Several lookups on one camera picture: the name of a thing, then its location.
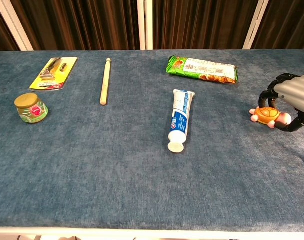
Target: blue felt tablecloth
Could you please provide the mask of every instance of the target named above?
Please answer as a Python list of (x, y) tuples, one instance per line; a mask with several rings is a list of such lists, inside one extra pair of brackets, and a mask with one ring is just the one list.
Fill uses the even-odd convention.
[[(239, 82), (168, 75), (172, 55), (236, 65)], [(56, 56), (78, 62), (26, 124), (13, 102)], [(304, 75), (304, 50), (0, 52), (0, 226), (304, 232), (304, 127), (248, 113), (282, 73)], [(167, 150), (173, 89), (195, 92), (180, 154)]]

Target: snack bar wrapper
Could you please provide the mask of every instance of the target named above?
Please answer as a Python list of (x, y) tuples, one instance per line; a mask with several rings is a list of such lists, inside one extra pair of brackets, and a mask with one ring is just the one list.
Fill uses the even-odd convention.
[(233, 65), (176, 55), (168, 59), (166, 72), (168, 74), (222, 84), (235, 84), (237, 82), (237, 70)]

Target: orange turtle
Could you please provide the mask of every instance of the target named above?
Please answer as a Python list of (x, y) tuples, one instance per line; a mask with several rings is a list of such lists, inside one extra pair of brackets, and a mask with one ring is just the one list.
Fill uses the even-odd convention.
[(259, 122), (267, 125), (273, 129), (275, 122), (282, 122), (288, 125), (291, 122), (291, 116), (285, 112), (280, 113), (277, 109), (272, 107), (257, 107), (256, 109), (250, 109), (249, 113), (252, 122)]

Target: turtle shell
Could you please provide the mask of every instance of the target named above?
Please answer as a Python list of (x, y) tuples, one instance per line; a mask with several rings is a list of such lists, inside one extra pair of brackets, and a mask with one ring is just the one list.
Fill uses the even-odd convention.
[(254, 115), (258, 116), (258, 122), (261, 124), (268, 124), (270, 121), (275, 121), (278, 116), (280, 115), (280, 112), (272, 107), (262, 107), (262, 108), (256, 108)]

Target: gold lid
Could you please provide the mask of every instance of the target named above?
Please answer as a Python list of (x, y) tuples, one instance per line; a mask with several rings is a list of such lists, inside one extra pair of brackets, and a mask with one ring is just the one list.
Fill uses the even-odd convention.
[(14, 105), (19, 109), (28, 109), (37, 103), (38, 97), (35, 93), (27, 93), (19, 96), (14, 101)]

